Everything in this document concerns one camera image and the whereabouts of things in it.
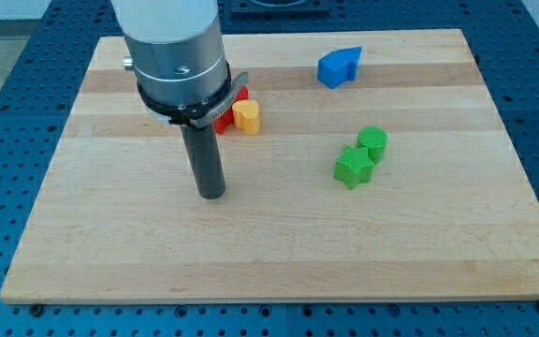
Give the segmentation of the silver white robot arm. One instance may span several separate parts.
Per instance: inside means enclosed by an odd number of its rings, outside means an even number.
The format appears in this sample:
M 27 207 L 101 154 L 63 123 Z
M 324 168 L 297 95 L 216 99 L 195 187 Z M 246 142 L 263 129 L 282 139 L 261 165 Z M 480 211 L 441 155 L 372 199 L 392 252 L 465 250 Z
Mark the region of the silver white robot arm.
M 135 75 L 150 99 L 189 106 L 227 81 L 215 0 L 112 0 Z

